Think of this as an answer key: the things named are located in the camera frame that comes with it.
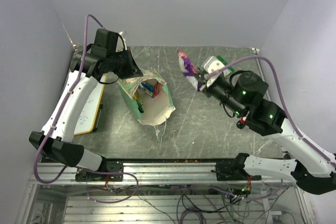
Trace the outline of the purple white snack packet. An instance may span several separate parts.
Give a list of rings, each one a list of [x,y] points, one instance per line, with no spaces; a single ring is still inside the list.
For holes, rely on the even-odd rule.
[[[187,81],[199,92],[200,84],[197,80],[198,72],[186,53],[177,50],[180,70]]]

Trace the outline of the green printed paper bag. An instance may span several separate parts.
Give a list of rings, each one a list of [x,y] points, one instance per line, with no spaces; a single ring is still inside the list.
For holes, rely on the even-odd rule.
[[[161,143],[167,126],[167,120],[175,111],[172,96],[167,86],[167,82],[156,70],[142,70],[143,76],[138,78],[128,78],[118,81],[118,88],[125,104],[136,120],[155,129],[155,136]],[[133,95],[141,82],[155,84],[157,81],[161,84],[160,93],[151,98],[142,91],[139,91],[142,98],[144,113],[140,113]]]

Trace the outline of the green yellow candy packet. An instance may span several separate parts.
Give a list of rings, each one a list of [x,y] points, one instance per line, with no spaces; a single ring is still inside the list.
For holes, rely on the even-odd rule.
[[[216,57],[224,66],[227,66],[228,65],[228,63],[227,63],[227,61],[223,58],[223,57],[221,57],[220,55],[218,55],[217,57]],[[224,70],[224,76],[227,76],[227,75],[229,75],[229,74],[231,74],[231,73],[234,73],[234,69],[232,68],[232,67],[229,67],[229,68],[227,68],[227,69],[225,69]]]

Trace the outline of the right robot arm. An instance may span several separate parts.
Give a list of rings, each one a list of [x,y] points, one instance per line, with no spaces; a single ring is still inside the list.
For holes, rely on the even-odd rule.
[[[240,70],[239,78],[232,84],[220,74],[212,84],[200,71],[196,79],[207,97],[216,98],[224,110],[231,110],[236,126],[245,127],[268,138],[287,150],[290,159],[260,158],[239,153],[224,167],[217,165],[215,173],[220,180],[244,179],[248,176],[266,176],[295,183],[300,189],[322,195],[335,190],[335,154],[324,151],[303,134],[298,134],[290,124],[285,111],[264,98],[268,84],[252,71]]]

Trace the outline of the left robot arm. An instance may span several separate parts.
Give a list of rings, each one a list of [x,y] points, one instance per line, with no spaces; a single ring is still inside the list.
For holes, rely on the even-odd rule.
[[[48,122],[29,136],[29,142],[39,155],[68,167],[86,168],[94,180],[102,180],[107,175],[104,157],[72,140],[89,96],[109,72],[118,80],[143,75],[126,45],[124,32],[100,28],[92,44],[74,53],[67,84]]]

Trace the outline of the red black stamp knob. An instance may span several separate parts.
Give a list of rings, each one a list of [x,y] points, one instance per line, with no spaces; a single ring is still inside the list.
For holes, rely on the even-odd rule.
[[[247,120],[246,116],[241,117],[236,123],[237,128],[243,129],[246,126],[246,120]]]

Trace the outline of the small whiteboard yellow frame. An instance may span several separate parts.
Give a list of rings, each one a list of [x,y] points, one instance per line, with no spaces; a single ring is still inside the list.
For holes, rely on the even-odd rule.
[[[99,116],[102,110],[102,95],[105,85],[98,83],[88,96],[85,105],[79,115],[74,136],[87,134],[97,130]]]

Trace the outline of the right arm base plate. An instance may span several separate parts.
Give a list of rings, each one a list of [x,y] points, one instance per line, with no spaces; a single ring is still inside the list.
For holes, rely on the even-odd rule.
[[[215,168],[211,169],[211,172],[216,175],[217,181],[238,181],[248,178],[251,178],[252,181],[261,180],[260,175],[248,175],[242,169],[236,168],[233,159],[220,159],[216,162]]]

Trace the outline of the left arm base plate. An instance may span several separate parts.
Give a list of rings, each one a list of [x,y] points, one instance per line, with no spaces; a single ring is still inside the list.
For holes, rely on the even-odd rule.
[[[76,182],[121,182],[123,179],[124,166],[119,161],[106,161],[98,171],[77,169]]]

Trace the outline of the aluminium frame rail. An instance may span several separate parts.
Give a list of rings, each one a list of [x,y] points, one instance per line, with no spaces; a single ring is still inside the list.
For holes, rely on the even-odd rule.
[[[64,168],[58,163],[40,163],[37,171],[42,180],[55,179],[53,185],[181,185],[181,184],[217,184],[216,175],[211,172],[219,159],[201,160],[141,160],[119,161],[124,166],[121,182],[76,182],[78,168]]]

